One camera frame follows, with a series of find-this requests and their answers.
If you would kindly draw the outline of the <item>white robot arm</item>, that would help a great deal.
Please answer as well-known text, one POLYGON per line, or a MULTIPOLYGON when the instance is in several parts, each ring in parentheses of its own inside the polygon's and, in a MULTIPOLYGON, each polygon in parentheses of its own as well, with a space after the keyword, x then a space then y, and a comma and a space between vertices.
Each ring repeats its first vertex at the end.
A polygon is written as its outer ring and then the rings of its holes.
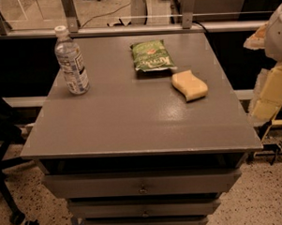
POLYGON ((267 122, 282 107, 282 4, 243 46, 253 51, 263 49, 267 57, 275 60, 271 70, 262 69, 258 75, 248 108, 252 124, 267 122))

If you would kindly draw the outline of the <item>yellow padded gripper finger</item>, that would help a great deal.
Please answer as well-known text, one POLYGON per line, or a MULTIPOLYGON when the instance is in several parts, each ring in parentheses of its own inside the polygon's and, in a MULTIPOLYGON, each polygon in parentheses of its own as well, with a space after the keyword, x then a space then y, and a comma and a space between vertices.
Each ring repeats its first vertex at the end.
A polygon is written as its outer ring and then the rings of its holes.
POLYGON ((249 103, 250 122, 271 120, 282 107, 282 62, 272 69, 263 68, 254 86, 254 97, 249 103))
POLYGON ((266 36, 266 30, 267 30, 268 24, 265 23, 261 27, 259 27, 256 30, 256 33, 252 36, 248 37, 244 42, 244 48, 247 48, 249 50, 257 51, 258 49, 264 49, 264 40, 266 36))

